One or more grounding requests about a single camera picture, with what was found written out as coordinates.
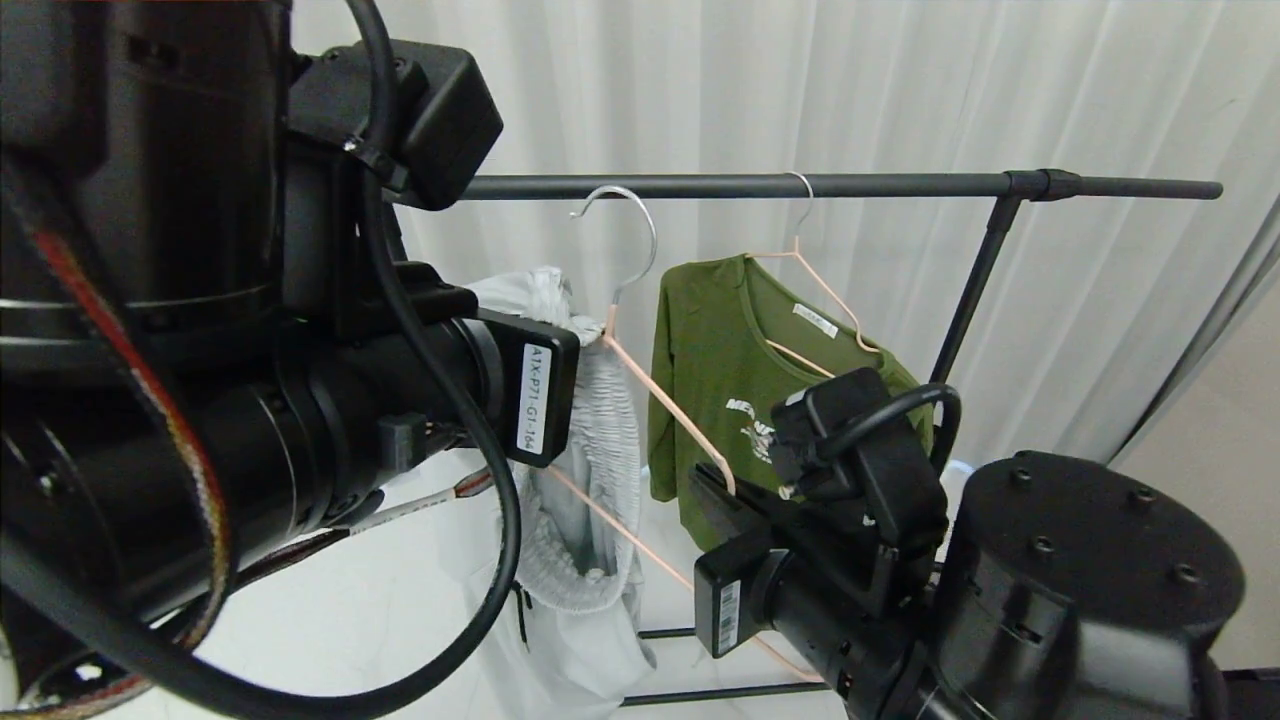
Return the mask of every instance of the clothing rack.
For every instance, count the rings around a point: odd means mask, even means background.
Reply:
[[[969,323],[996,266],[1005,237],[1023,202],[1052,202],[1070,197],[1153,197],[1216,200],[1222,183],[1181,179],[1085,177],[1057,169],[1004,173],[924,174],[805,174],[813,197],[993,197],[987,232],[978,247],[969,279],[956,302],[951,324],[929,382],[946,382],[964,343]],[[636,176],[477,176],[463,200],[581,200],[604,184],[630,188],[645,200],[804,199],[809,188],[792,174],[636,174]],[[605,195],[603,197],[621,197]],[[388,197],[421,208],[412,193]],[[643,639],[694,637],[690,628],[643,630]],[[622,707],[726,700],[826,689],[824,683],[746,685],[627,697]]]

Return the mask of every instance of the beige wall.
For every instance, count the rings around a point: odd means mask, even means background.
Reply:
[[[1280,666],[1277,274],[1112,464],[1208,520],[1244,564],[1244,605],[1213,648],[1224,669]]]

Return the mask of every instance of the curtain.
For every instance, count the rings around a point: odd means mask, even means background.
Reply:
[[[1219,179],[1212,202],[1075,199],[1020,211],[951,382],[956,456],[1106,460],[1160,392],[1280,195],[1280,4],[381,0],[394,37],[466,47],[506,131],[483,173],[1000,172]],[[356,40],[339,0],[294,45]],[[660,270],[774,251],[805,201],[652,201],[654,273],[620,336],[650,351]],[[581,306],[645,259],[616,201],[401,210],[452,282],[556,264]],[[989,200],[820,200],[805,256],[927,378]],[[771,270],[827,310],[790,261]]]

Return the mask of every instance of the white floor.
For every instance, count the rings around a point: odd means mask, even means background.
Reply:
[[[403,502],[452,484],[462,465],[438,456],[413,479],[392,488]],[[493,502],[475,498],[466,502]],[[398,679],[434,657],[470,616],[460,591],[439,568],[434,525],[462,503],[438,506],[397,520],[262,580],[237,594],[201,655],[253,682],[300,693],[360,692]],[[676,516],[675,503],[646,500],[641,537],[676,568],[691,575],[696,548]],[[645,562],[645,628],[692,625],[692,598],[682,585]],[[771,643],[786,651],[781,637]],[[658,670],[634,694],[786,683],[794,678],[753,646],[713,661],[695,638],[650,643]],[[439,688],[393,717],[489,720],[506,717],[494,684],[477,661],[468,661]],[[829,692],[626,707],[620,720],[846,717]],[[164,692],[109,714],[110,720],[193,720],[214,715]]]

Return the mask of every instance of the barcode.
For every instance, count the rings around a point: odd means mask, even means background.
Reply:
[[[721,591],[719,633],[716,647],[723,655],[737,644],[737,607],[742,594],[742,580],[733,580]]]

